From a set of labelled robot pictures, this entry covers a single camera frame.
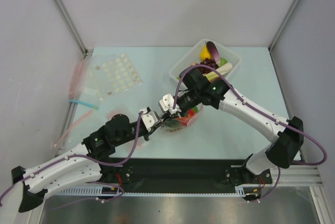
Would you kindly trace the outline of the red toy apple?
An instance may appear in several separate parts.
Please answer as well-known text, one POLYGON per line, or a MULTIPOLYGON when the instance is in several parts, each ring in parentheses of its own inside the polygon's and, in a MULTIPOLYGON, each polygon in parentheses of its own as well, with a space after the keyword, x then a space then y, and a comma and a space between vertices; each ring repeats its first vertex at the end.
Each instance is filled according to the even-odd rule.
POLYGON ((198 114, 196 114, 195 116, 191 117, 191 116, 186 116, 186 117, 182 117, 179 119, 179 122, 181 123, 182 126, 184 127, 189 127, 191 126, 192 124, 195 123, 195 121, 197 120, 198 118, 198 114))

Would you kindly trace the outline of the clear red-zipper zip bag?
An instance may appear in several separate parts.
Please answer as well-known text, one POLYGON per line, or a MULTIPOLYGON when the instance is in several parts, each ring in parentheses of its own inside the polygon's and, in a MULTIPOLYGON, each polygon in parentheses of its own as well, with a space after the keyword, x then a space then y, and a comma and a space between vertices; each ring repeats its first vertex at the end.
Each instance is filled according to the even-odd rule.
POLYGON ((203 104, 199 104, 188 110, 184 117, 169 119, 162 124, 160 129, 166 134, 177 133, 193 125, 203 113, 203 104))

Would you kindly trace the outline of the orange toy pineapple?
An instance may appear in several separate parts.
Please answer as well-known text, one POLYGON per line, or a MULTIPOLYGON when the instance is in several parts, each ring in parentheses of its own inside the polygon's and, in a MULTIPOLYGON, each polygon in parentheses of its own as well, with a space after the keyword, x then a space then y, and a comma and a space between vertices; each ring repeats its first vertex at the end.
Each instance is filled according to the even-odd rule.
POLYGON ((161 126, 161 129, 168 133, 174 133, 183 130, 186 126, 177 119, 167 120, 161 126))

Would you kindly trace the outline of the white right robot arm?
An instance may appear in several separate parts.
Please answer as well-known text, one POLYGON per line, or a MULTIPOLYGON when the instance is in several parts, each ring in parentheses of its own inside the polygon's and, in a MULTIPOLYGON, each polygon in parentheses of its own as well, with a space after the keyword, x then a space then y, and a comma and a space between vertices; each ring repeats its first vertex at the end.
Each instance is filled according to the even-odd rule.
POLYGON ((270 144, 256 154, 251 154, 244 162, 241 170, 242 178, 253 183, 260 174, 274 166, 287 169, 304 143, 303 135, 292 130, 303 131, 303 121, 298 117, 286 119, 273 115, 271 120, 265 115, 271 113, 261 106, 250 103, 257 109, 254 111, 241 101, 229 86, 221 79, 213 82, 201 81, 189 84, 189 91, 180 96, 176 105, 184 112, 192 106, 203 104, 229 113, 261 133, 270 144))

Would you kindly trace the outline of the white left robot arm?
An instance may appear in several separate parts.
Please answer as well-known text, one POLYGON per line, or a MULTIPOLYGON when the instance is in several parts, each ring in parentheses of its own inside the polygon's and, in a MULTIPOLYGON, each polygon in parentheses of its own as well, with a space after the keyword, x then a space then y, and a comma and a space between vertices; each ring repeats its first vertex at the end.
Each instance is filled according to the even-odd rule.
POLYGON ((12 169, 13 184, 23 185, 18 212, 31 211, 72 186, 112 181, 115 168, 132 157, 138 139, 148 140, 163 123, 154 111, 141 111, 135 122, 116 114, 68 152, 31 169, 12 169))

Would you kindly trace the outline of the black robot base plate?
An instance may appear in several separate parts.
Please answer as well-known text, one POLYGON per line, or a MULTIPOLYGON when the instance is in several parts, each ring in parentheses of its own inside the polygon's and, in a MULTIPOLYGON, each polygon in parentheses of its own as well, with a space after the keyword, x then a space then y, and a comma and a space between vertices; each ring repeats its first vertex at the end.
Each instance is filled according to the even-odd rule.
POLYGON ((224 186, 263 187, 272 184, 270 170, 254 175, 244 166, 243 160, 201 159, 140 159, 131 158, 118 167, 102 166, 101 182, 130 185, 168 185, 197 188, 224 186))

